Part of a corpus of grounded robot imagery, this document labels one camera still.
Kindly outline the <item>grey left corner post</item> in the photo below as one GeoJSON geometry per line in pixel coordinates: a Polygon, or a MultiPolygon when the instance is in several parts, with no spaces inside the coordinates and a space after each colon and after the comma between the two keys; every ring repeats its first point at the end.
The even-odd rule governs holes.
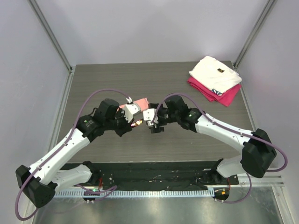
{"type": "Polygon", "coordinates": [[[58,53],[59,57],[61,58],[61,60],[63,61],[65,67],[67,68],[67,70],[69,72],[72,71],[72,66],[69,63],[65,53],[63,52],[55,34],[53,33],[49,23],[47,22],[42,10],[40,9],[38,3],[36,0],[28,0],[28,3],[30,5],[30,7],[32,8],[33,12],[36,14],[41,26],[43,27],[45,33],[47,34],[47,36],[49,37],[53,47],[55,48],[56,52],[58,53]]]}

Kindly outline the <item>white folded cloth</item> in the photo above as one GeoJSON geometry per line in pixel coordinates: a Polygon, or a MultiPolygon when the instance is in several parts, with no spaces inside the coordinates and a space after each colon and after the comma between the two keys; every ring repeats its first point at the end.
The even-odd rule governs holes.
{"type": "Polygon", "coordinates": [[[201,59],[189,71],[189,74],[218,96],[223,95],[242,81],[238,73],[211,56],[201,59]]]}

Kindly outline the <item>grey aluminium corner post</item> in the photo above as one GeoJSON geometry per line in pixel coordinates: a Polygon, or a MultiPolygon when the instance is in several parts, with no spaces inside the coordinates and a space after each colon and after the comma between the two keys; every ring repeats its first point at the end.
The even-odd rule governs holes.
{"type": "Polygon", "coordinates": [[[273,10],[276,2],[277,2],[277,0],[267,0],[266,1],[266,4],[264,5],[261,13],[259,14],[249,36],[247,37],[236,61],[233,64],[235,69],[238,69],[238,67],[240,66],[246,53],[248,52],[249,48],[251,47],[251,45],[254,42],[257,35],[259,34],[261,28],[263,27],[265,21],[267,20],[268,16],[270,15],[271,11],[273,10]]]}

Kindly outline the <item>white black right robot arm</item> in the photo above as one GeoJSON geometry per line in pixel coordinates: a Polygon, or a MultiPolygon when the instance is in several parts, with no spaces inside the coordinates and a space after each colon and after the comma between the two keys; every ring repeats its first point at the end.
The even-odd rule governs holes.
{"type": "Polygon", "coordinates": [[[227,178],[237,174],[249,174],[263,178],[277,156],[268,134],[262,130],[241,129],[204,112],[198,106],[188,107],[182,95],[170,94],[164,99],[166,104],[149,104],[143,112],[151,133],[164,131],[164,126],[179,124],[183,129],[213,137],[239,152],[238,156],[219,159],[210,171],[208,178],[216,184],[224,183],[227,178]]]}

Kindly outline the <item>iridescent purple utensil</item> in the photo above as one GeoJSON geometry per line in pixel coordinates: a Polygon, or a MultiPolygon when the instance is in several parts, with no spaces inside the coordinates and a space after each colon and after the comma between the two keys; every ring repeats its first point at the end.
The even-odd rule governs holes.
{"type": "Polygon", "coordinates": [[[142,123],[143,123],[143,119],[137,120],[131,124],[131,127],[134,128],[134,127],[140,126],[142,123]]]}

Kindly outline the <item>pink satin napkin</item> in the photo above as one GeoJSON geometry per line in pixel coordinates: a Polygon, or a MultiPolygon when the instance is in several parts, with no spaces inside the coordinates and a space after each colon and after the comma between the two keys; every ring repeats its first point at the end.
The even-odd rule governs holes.
{"type": "Polygon", "coordinates": [[[137,104],[142,112],[149,108],[149,101],[147,98],[141,98],[139,100],[136,100],[133,102],[133,104],[137,104]]]}

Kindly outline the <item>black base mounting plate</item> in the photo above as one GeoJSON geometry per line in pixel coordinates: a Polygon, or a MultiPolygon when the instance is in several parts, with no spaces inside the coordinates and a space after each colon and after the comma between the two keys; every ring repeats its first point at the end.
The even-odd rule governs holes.
{"type": "Polygon", "coordinates": [[[237,185],[236,175],[216,176],[217,161],[92,163],[95,177],[79,181],[83,186],[116,186],[122,191],[204,190],[208,185],[237,185]]]}

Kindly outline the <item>magenta folded cloth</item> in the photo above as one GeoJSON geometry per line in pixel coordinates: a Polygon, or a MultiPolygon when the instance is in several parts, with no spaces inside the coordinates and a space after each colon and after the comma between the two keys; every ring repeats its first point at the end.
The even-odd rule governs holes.
{"type": "Polygon", "coordinates": [[[197,89],[205,98],[207,98],[210,102],[217,101],[222,105],[228,107],[232,101],[234,100],[235,96],[241,89],[241,84],[237,84],[231,89],[227,90],[225,93],[218,95],[215,90],[209,90],[204,85],[199,83],[193,77],[189,77],[187,83],[192,86],[193,88],[197,89]]]}

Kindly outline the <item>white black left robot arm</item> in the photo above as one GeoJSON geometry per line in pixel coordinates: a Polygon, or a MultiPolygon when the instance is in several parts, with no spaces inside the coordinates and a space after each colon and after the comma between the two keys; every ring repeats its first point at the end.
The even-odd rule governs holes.
{"type": "Polygon", "coordinates": [[[55,177],[60,168],[105,131],[115,131],[120,137],[130,132],[134,116],[140,111],[140,106],[134,102],[120,107],[112,99],[101,101],[92,113],[79,117],[65,138],[43,158],[29,167],[21,165],[16,169],[20,190],[35,207],[45,206],[65,182],[73,182],[71,178],[55,177]]]}

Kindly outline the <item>white left wrist connector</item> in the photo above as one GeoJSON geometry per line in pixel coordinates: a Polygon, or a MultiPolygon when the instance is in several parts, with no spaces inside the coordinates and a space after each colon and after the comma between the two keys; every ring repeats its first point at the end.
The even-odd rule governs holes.
{"type": "Polygon", "coordinates": [[[130,123],[134,116],[141,112],[141,108],[137,103],[134,103],[131,97],[126,98],[127,103],[123,107],[124,117],[130,123]]]}

